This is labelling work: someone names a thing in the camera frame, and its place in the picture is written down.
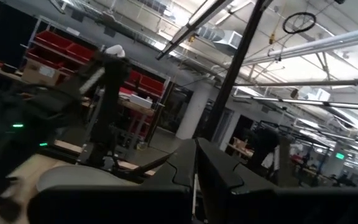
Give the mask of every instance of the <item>storage rack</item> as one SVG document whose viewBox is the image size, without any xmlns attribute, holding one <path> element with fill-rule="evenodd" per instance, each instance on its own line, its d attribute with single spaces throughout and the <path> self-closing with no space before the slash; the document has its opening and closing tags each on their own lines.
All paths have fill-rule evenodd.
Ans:
<svg viewBox="0 0 358 224">
<path fill-rule="evenodd" d="M 52 53 L 54 53 L 54 54 L 57 54 L 57 55 L 59 55 L 59 56 L 61 56 L 61 57 L 64 57 L 64 58 L 68 59 L 69 61 L 75 62 L 75 63 L 77 63 L 77 64 L 79 64 L 79 65 L 84 65 L 84 64 L 85 64 L 84 61 L 78 60 L 77 58 L 71 57 L 70 55 L 63 54 L 62 52 L 59 52 L 59 51 L 56 50 L 56 49 L 50 48 L 50 47 L 46 46 L 45 44 L 42 44 L 42 43 L 40 43 L 40 42 L 37 42 L 37 41 L 36 41 L 36 36 L 37 36 L 37 34 L 39 33 L 39 30 L 40 30 L 40 27 L 41 27 L 41 24 L 42 24 L 42 23 L 45 23 L 45 24 L 47 25 L 46 28 L 45 28 L 45 30 L 47 30 L 47 31 L 51 30 L 51 28 L 58 29 L 58 30 L 63 31 L 63 32 L 67 33 L 67 34 L 70 34 L 70 35 L 72 35 L 72 36 L 74 36 L 74 37 L 76 37 L 76 38 L 78 38 L 78 39 L 80 39 L 80 40 L 82 40 L 82 41 L 84 41 L 84 42 L 87 42 L 87 43 L 89 43 L 89 44 L 91 44 L 91 45 L 93 45 L 93 46 L 95 46 L 95 47 L 97 47 L 97 48 L 99 48 L 99 49 L 101 49 L 101 48 L 104 47 L 103 45 L 91 41 L 90 38 L 84 37 L 84 36 L 81 35 L 79 32 L 77 32 L 77 31 L 75 31 L 75 30 L 73 30 L 73 29 L 71 29 L 71 28 L 69 28 L 69 27 L 63 26 L 63 25 L 61 25 L 61 24 L 59 24 L 59 23 L 57 23 L 57 22 L 55 22 L 55 21 L 52 21 L 52 20 L 50 20 L 50 19 L 48 19 L 48 18 L 46 18 L 46 17 L 44 17 L 44 16 L 39 16 L 39 17 L 38 17 L 38 20 L 37 20 L 37 22 L 36 22 L 36 24 L 35 24 L 34 30 L 33 30 L 32 34 L 31 34 L 31 36 L 30 36 L 30 39 L 29 39 L 29 42 L 28 42 L 27 46 L 23 46 L 23 47 L 27 48 L 27 51 L 26 51 L 26 53 L 25 53 L 25 55 L 24 55 L 24 57 L 23 57 L 23 61 L 22 61 L 21 67 L 24 65 L 25 59 L 27 59 L 27 56 L 26 56 L 26 55 L 27 55 L 28 51 L 31 49 L 32 46 L 35 46 L 35 45 L 38 46 L 38 47 L 41 47 L 41 48 L 43 48 L 43 49 L 46 49 L 46 50 L 48 50 L 48 51 L 50 51 L 50 52 L 52 52 Z M 168 75 L 164 75 L 164 74 L 162 74 L 162 73 L 159 73 L 159 72 L 157 72 L 157 71 L 155 71 L 155 70 L 153 70 L 153 69 L 151 69 L 151 68 L 149 68 L 149 67 L 147 67 L 147 66 L 145 66 L 145 65 L 142 65 L 141 63 L 139 63 L 139 62 L 137 62 L 137 61 L 135 61 L 135 60 L 133 60 L 133 59 L 131 59 L 131 58 L 130 58 L 130 60 L 131 60 L 131 63 L 132 63 L 133 65 L 135 65 L 135 66 L 137 66 L 137 67 L 140 67 L 140 68 L 142 68 L 143 70 L 146 70 L 146 71 L 148 71 L 148 72 L 150 72 L 150 73 L 157 74 L 158 76 L 163 77 L 163 78 L 165 79 L 165 82 L 163 83 L 162 91 L 160 92 L 159 95 L 153 94 L 150 90 L 145 89 L 145 88 L 141 88 L 141 87 L 140 87 L 140 88 L 138 89 L 138 90 L 140 90 L 140 91 L 142 91 L 142 92 L 144 92 L 144 93 L 150 94 L 150 97 L 155 100 L 155 102 L 156 102 L 156 103 L 154 104 L 154 109 L 155 109 L 155 110 L 158 109 L 158 108 L 160 108 L 160 107 L 162 107 L 163 105 L 161 105 L 160 102 L 161 102 L 162 96 L 163 96 L 163 95 L 165 94 L 165 92 L 166 92 L 166 89 L 167 89 L 168 84 L 170 83 L 170 77 L 169 77 Z M 131 82 L 126 82 L 126 85 L 127 85 L 127 86 L 132 86 L 132 87 L 135 86 L 135 85 L 133 85 L 133 83 L 131 83 Z M 147 134 L 147 131 L 149 130 L 149 125 L 150 125 L 150 124 L 149 124 L 148 122 L 145 123 L 145 122 L 144 122 L 144 119 L 140 119 L 140 120 L 138 120 L 137 122 L 143 123 L 143 125 L 145 125 L 146 127 L 142 127 L 140 130 L 138 130 L 138 129 L 136 129 L 136 130 L 127 130 L 127 131 L 125 131 L 125 130 L 120 130 L 120 132 L 121 132 L 122 134 L 126 135 L 127 138 L 128 138 L 128 137 L 130 137 L 130 138 L 136 138 L 137 141 L 143 141 L 145 135 Z"/>
</svg>

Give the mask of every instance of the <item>black pole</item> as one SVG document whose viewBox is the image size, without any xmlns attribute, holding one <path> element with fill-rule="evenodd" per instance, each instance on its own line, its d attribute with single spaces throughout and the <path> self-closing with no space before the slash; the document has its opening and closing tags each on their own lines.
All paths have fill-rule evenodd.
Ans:
<svg viewBox="0 0 358 224">
<path fill-rule="evenodd" d="M 272 0 L 258 0 L 255 4 L 247 27 L 242 35 L 240 44 L 236 50 L 236 53 L 234 54 L 230 68 L 227 71 L 227 75 L 223 81 L 221 91 L 219 92 L 219 95 L 216 98 L 215 104 L 212 108 L 211 116 L 209 117 L 207 125 L 204 129 L 203 137 L 209 141 L 212 140 L 215 130 L 219 124 L 220 117 L 222 116 L 227 99 L 229 99 L 235 80 L 238 76 L 240 68 L 242 67 L 242 62 L 246 57 L 249 45 L 251 44 L 252 38 L 254 37 L 254 34 L 257 30 L 260 18 L 262 18 L 265 9 L 271 2 Z"/>
</svg>

